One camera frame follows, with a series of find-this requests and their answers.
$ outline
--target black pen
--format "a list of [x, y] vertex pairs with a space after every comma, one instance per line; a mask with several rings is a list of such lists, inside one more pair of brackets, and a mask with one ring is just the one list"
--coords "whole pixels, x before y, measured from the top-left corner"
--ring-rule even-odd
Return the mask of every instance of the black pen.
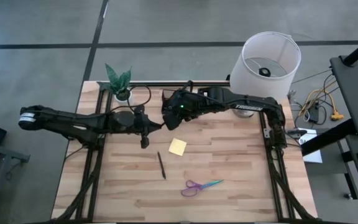
[[159, 159], [159, 161], [160, 161], [162, 177], [166, 180], [167, 177], [165, 176], [164, 166], [162, 165], [160, 152], [157, 151], [157, 155], [158, 155], [158, 159]]

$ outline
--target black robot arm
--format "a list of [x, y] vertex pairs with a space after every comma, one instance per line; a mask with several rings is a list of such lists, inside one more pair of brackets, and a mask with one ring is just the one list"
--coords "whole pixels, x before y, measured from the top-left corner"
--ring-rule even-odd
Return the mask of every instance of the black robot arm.
[[134, 112], [83, 115], [38, 105], [21, 108], [20, 114], [19, 126], [22, 129], [46, 129], [77, 139], [84, 146], [95, 146], [100, 134], [139, 134], [144, 149], [149, 145], [147, 135], [161, 128], [144, 114], [144, 106], [137, 106]]
[[217, 113], [228, 109], [261, 111], [266, 114], [275, 147], [287, 146], [285, 140], [285, 117], [282, 106], [272, 97], [238, 95], [227, 88], [199, 88], [192, 93], [192, 81], [182, 89], [163, 92], [163, 120], [169, 130], [179, 126], [181, 121], [189, 121], [206, 113]]

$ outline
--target gray floor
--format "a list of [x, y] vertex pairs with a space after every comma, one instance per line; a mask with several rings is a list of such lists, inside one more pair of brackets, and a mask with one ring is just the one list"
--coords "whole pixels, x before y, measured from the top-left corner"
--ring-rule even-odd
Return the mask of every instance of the gray floor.
[[[0, 0], [0, 44], [91, 43], [102, 1]], [[358, 1], [110, 0], [99, 42], [245, 41], [263, 31], [284, 32], [295, 40], [358, 40]], [[331, 57], [356, 47], [301, 46], [302, 63], [294, 80], [328, 69]], [[104, 63], [117, 72], [132, 66], [133, 80], [222, 80], [240, 51], [241, 47], [98, 49], [90, 80], [107, 79]], [[0, 127], [8, 131], [4, 145], [31, 154], [0, 195], [0, 223], [50, 217], [67, 141], [48, 131], [21, 130], [19, 110], [40, 104], [74, 111], [89, 52], [0, 50]], [[296, 100], [303, 103], [328, 75], [292, 85]], [[341, 92], [333, 97], [348, 118]], [[309, 126], [301, 119], [298, 125]], [[327, 120], [322, 127], [335, 125]], [[358, 223], [358, 201], [342, 198], [348, 191], [343, 176], [309, 178], [320, 218]]]

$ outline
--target yellow sticky note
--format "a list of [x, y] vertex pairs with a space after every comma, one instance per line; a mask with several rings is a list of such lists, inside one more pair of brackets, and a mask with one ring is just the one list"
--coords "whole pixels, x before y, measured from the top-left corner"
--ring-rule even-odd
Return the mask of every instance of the yellow sticky note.
[[178, 156], [182, 156], [185, 152], [186, 145], [187, 142], [173, 138], [171, 146], [169, 147], [169, 151]]

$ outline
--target wooden table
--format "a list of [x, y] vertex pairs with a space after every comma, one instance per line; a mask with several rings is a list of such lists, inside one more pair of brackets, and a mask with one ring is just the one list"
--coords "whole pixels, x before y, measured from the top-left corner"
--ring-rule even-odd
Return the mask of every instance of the wooden table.
[[[151, 89], [152, 99], [146, 104], [145, 113], [150, 120], [162, 123], [163, 88]], [[77, 113], [94, 113], [98, 90], [96, 82], [84, 82]], [[146, 89], [136, 88], [133, 93], [137, 104], [148, 98]], [[286, 126], [292, 128], [288, 101], [281, 103]], [[183, 157], [168, 152], [173, 138], [187, 142]], [[206, 114], [182, 122], [174, 131], [163, 127], [151, 133], [149, 139], [150, 146], [141, 149], [140, 136], [113, 134], [107, 137], [94, 222], [277, 221], [257, 113], [249, 119], [240, 119], [230, 110]], [[71, 142], [67, 153], [80, 147], [78, 142]], [[161, 175], [157, 151], [161, 153], [166, 180]], [[66, 161], [52, 218], [58, 217], [78, 193], [85, 158], [86, 149]], [[284, 160], [292, 192], [306, 210], [317, 217], [300, 149], [286, 148]], [[224, 182], [195, 197], [182, 197], [180, 191], [189, 179], [199, 183], [216, 179], [224, 179]], [[283, 194], [280, 197], [284, 205]]]

